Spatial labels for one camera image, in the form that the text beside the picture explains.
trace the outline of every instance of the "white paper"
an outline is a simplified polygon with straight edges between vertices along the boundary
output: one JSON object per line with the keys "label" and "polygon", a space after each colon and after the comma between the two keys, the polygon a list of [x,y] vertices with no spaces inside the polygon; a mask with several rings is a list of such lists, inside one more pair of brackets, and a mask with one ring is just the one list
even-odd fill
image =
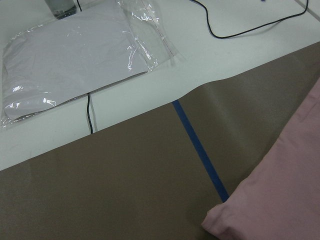
{"label": "white paper", "polygon": [[18,35],[3,65],[3,108],[12,120],[149,70],[115,0]]}

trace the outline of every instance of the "plastic bag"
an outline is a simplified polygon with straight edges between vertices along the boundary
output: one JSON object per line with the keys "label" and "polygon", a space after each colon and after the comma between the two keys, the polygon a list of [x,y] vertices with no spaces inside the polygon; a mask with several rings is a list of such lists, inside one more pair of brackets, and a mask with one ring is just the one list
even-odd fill
{"label": "plastic bag", "polygon": [[91,5],[12,38],[3,54],[2,127],[151,71],[173,57],[150,2]]}

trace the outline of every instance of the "thin black cord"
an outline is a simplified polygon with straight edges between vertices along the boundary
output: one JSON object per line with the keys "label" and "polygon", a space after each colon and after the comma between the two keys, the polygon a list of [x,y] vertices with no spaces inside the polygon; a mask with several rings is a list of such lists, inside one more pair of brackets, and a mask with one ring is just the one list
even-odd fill
{"label": "thin black cord", "polygon": [[94,133],[94,129],[92,127],[91,119],[90,119],[90,112],[89,112],[89,106],[90,106],[90,93],[88,92],[88,103],[86,105],[86,115],[88,116],[88,122],[90,125],[90,134]]}
{"label": "thin black cord", "polygon": [[275,23],[278,23],[278,22],[281,22],[283,20],[286,20],[286,19],[290,19],[290,18],[294,18],[294,17],[298,17],[298,16],[301,16],[302,14],[304,14],[307,10],[308,10],[308,4],[309,4],[309,0],[306,0],[306,4],[305,4],[305,9],[303,12],[301,13],[298,13],[298,14],[294,14],[294,15],[291,15],[291,16],[287,16],[287,17],[284,17],[284,18],[281,18],[279,20],[276,20],[276,21],[272,21],[272,22],[269,22],[269,23],[266,23],[266,24],[263,24],[261,26],[257,26],[255,28],[252,28],[252,29],[249,29],[247,31],[243,31],[243,32],[240,32],[240,33],[237,33],[237,34],[233,34],[233,35],[230,35],[230,36],[218,36],[218,35],[215,35],[214,32],[211,30],[211,26],[210,26],[210,23],[209,23],[209,13],[208,13],[208,9],[205,5],[203,5],[201,2],[198,2],[197,0],[190,0],[191,2],[194,2],[196,4],[199,4],[201,7],[204,8],[205,12],[206,12],[206,23],[208,25],[208,28],[209,28],[209,31],[211,33],[211,35],[217,39],[229,39],[229,38],[233,38],[233,37],[236,37],[236,36],[239,36],[239,35],[242,35],[242,34],[246,34],[248,32],[251,32],[251,31],[254,31],[254,30],[257,30],[259,28],[263,28],[265,26],[268,26],[268,25],[271,25],[271,24],[275,24]]}
{"label": "thin black cord", "polygon": [[79,9],[80,9],[80,12],[82,12],[82,8],[81,8],[81,6],[80,6],[79,0],[76,0],[76,2],[78,3],[78,6],[79,6]]}

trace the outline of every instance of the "brown surface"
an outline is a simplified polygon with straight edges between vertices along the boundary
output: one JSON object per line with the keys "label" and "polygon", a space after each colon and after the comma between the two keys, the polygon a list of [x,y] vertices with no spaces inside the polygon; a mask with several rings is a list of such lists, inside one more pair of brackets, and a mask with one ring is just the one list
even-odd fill
{"label": "brown surface", "polygon": [[[180,102],[229,193],[319,76],[320,44]],[[206,240],[220,203],[167,104],[0,172],[1,240]]]}
{"label": "brown surface", "polygon": [[269,151],[319,77],[316,43],[180,99],[229,194]]}
{"label": "brown surface", "polygon": [[167,104],[0,172],[1,240],[216,239],[220,203]]}

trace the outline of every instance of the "blue stripe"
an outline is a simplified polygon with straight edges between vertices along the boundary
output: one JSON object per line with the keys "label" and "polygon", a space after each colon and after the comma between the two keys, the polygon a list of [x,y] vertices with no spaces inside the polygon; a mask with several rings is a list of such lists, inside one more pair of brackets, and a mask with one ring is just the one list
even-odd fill
{"label": "blue stripe", "polygon": [[212,163],[211,163],[204,147],[202,146],[194,128],[192,127],[185,111],[183,110],[183,108],[178,100],[173,101],[172,104],[175,108],[176,113],[180,117],[180,120],[184,126],[184,129],[188,133],[189,138],[190,138],[196,152],[198,153],[198,155],[204,165],[204,168],[205,168],[206,172],[208,173],[216,191],[218,192],[221,200],[223,202],[225,202],[229,198],[227,190],[224,187],[222,181],[220,180],[220,178],[217,174],[217,171],[215,170],[214,166],[212,165]]}

